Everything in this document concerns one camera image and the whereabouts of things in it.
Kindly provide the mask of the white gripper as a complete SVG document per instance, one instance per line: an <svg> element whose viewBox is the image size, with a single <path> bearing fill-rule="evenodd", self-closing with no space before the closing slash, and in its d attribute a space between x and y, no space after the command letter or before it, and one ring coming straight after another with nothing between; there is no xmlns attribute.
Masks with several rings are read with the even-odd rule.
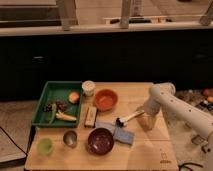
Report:
<svg viewBox="0 0 213 171"><path fill-rule="evenodd" d="M137 117L139 125L144 131L150 131L155 127L157 114L160 111L160 104L152 99L148 99L142 106L143 114Z"/></svg>

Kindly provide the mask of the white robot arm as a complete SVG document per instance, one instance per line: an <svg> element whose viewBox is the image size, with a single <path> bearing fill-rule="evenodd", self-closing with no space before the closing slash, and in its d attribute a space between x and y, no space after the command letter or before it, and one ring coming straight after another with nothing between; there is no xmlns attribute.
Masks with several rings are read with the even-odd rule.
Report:
<svg viewBox="0 0 213 171"><path fill-rule="evenodd" d="M155 116L164 107L184 120L208 143L213 143L213 116L178 99L172 83L153 84L149 87L149 97L142 105L143 111Z"/></svg>

